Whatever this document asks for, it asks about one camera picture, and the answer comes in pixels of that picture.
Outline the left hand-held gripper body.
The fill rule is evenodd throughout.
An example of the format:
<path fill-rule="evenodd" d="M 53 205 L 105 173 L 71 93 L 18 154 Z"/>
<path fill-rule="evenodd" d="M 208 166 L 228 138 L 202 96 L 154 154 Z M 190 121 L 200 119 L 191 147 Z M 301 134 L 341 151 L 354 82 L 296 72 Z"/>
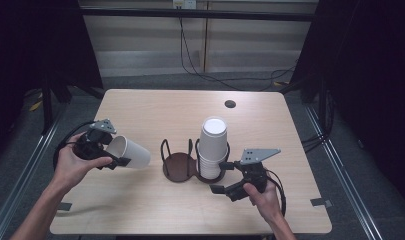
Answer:
<path fill-rule="evenodd" d="M 111 134 L 112 137 L 117 131 L 109 119 L 91 121 L 88 129 L 75 142 L 73 152 L 76 156 L 84 160 L 99 158 L 99 153 L 105 150 L 105 145 L 101 142 L 104 134 Z"/>

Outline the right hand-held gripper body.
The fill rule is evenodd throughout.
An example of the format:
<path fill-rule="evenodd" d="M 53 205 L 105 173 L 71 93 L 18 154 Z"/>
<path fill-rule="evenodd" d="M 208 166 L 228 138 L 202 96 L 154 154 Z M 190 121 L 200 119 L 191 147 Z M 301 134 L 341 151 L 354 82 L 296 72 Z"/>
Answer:
<path fill-rule="evenodd" d="M 280 149 L 245 149 L 243 151 L 241 160 L 237 163 L 237 169 L 242 172 L 243 179 L 237 185 L 234 200 L 248 197 L 248 193 L 243 189 L 245 183 L 252 184 L 260 193 L 265 191 L 268 181 L 281 189 L 281 185 L 268 176 L 267 169 L 262 164 L 264 160 L 280 152 Z"/>

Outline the single white paper cup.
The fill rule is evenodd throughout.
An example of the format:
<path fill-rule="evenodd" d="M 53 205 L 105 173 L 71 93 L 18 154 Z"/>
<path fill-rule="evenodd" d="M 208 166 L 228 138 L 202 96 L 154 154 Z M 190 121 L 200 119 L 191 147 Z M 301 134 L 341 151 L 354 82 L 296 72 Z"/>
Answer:
<path fill-rule="evenodd" d="M 150 152 L 125 136 L 115 137 L 107 146 L 106 151 L 116 157 L 130 158 L 127 168 L 142 169 L 149 165 Z"/>

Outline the stack of white paper cups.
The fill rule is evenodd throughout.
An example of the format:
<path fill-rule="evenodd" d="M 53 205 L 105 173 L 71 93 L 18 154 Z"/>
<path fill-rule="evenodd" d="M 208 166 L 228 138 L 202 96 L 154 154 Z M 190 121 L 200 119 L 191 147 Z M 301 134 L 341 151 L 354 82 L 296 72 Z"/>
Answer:
<path fill-rule="evenodd" d="M 228 153 L 227 124 L 222 118 L 212 116 L 203 122 L 197 153 L 200 176 L 207 180 L 218 178 L 221 173 L 219 163 Z"/>

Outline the black wire double cup holder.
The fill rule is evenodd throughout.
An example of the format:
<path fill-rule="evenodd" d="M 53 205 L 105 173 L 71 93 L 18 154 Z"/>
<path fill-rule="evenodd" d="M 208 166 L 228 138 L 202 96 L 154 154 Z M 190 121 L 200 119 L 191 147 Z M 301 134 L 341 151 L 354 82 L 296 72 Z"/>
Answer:
<path fill-rule="evenodd" d="M 164 139 L 160 146 L 162 169 L 164 176 L 175 183 L 186 182 L 195 176 L 198 180 L 207 184 L 214 184 L 222 180 L 225 171 L 221 170 L 213 179 L 205 178 L 201 175 L 201 156 L 199 154 L 199 140 L 193 143 L 188 140 L 188 150 L 186 152 L 172 153 L 169 142 Z"/>

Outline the person's left hand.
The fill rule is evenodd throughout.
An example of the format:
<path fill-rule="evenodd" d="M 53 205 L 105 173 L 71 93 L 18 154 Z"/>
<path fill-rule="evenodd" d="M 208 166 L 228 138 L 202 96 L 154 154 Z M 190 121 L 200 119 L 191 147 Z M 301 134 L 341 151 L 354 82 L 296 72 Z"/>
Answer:
<path fill-rule="evenodd" d="M 73 145 L 67 144 L 59 151 L 52 183 L 62 194 L 66 194 L 79 184 L 90 170 L 108 165 L 112 161 L 111 157 L 81 159 L 73 152 Z"/>

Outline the person's right hand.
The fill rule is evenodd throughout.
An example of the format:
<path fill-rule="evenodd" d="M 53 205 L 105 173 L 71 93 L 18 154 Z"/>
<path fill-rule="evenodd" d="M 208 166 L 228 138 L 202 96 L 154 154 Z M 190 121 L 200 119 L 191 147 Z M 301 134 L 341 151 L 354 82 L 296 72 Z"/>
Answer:
<path fill-rule="evenodd" d="M 260 215 L 271 227 L 278 226 L 284 220 L 279 206 L 276 186 L 273 183 L 268 182 L 263 193 L 260 193 L 251 183 L 245 183 L 243 188 L 249 195 L 252 205 L 257 207 Z"/>

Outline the black metal stand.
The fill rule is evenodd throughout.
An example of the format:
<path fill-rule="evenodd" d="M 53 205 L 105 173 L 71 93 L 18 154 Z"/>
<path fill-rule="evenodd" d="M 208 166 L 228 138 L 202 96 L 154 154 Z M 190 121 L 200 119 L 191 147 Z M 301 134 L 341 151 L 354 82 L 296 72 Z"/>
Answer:
<path fill-rule="evenodd" d="M 45 135 L 53 124 L 53 111 L 52 111 L 52 95 L 50 88 L 50 80 L 44 75 L 42 77 L 42 103 L 43 103 L 43 130 L 42 134 Z"/>

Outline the yellow floor tape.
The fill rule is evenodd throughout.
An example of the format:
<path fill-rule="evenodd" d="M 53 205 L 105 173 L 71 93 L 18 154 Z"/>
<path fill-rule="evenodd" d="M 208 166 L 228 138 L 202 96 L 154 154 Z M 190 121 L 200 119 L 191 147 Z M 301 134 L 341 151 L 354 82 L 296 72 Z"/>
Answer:
<path fill-rule="evenodd" d="M 43 102 L 43 93 L 40 93 L 40 95 L 37 97 L 35 102 L 29 108 L 29 111 L 33 112 L 33 111 L 37 110 L 40 107 L 40 105 L 42 104 L 42 102 Z"/>

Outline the black curtain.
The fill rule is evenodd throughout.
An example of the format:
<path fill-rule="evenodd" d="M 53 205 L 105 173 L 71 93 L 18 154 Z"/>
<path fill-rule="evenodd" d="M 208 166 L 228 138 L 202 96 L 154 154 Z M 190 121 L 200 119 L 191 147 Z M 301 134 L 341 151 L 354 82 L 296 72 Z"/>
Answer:
<path fill-rule="evenodd" d="M 405 0 L 318 0 L 292 80 L 327 87 L 405 200 Z"/>
<path fill-rule="evenodd" d="M 102 88 L 79 0 L 0 0 L 0 156 L 26 92 Z"/>

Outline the aluminium floor rail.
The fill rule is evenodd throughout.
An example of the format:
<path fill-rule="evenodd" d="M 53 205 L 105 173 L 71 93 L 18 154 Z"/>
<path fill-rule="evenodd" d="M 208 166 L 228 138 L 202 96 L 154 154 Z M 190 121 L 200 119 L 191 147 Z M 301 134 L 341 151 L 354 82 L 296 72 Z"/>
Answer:
<path fill-rule="evenodd" d="M 319 117 L 315 109 L 308 106 L 306 107 L 306 112 L 316 134 L 321 139 L 322 148 L 324 149 L 368 240 L 385 240 L 373 216 L 356 189 L 352 178 L 346 170 L 346 167 L 343 164 L 335 146 L 329 138 L 325 138 L 325 133 L 320 127 Z"/>
<path fill-rule="evenodd" d="M 55 113 L 53 122 L 49 125 L 45 133 L 40 136 L 39 141 L 32 154 L 29 156 L 18 180 L 15 182 L 15 185 L 13 186 L 8 198 L 2 205 L 0 209 L 0 240 L 2 240 L 2 237 L 4 236 L 6 229 L 8 228 L 19 206 L 24 192 L 27 190 L 31 179 L 41 162 L 41 159 L 46 153 L 49 144 L 57 132 L 59 122 L 63 118 L 67 108 L 67 103 L 60 104 L 59 109 Z"/>

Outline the black horizontal frame bar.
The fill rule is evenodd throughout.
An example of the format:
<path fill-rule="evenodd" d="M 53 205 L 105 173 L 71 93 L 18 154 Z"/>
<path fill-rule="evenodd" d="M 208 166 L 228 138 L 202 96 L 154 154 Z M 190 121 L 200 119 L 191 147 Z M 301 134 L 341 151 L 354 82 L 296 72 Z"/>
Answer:
<path fill-rule="evenodd" d="M 91 16 L 121 16 L 121 17 L 165 17 L 165 18 L 204 18 L 232 20 L 266 20 L 312 22 L 315 14 L 304 13 L 270 13 L 270 12 L 241 12 L 218 10 L 177 10 L 177 9 L 134 9 L 134 8 L 99 8 L 82 7 L 82 15 Z"/>

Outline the white wall socket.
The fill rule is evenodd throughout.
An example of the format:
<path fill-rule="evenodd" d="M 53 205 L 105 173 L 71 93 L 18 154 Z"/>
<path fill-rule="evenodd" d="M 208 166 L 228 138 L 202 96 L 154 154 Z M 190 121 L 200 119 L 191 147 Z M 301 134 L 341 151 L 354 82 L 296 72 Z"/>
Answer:
<path fill-rule="evenodd" d="M 172 0 L 172 5 L 174 9 L 189 9 L 189 10 L 197 9 L 196 0 Z"/>

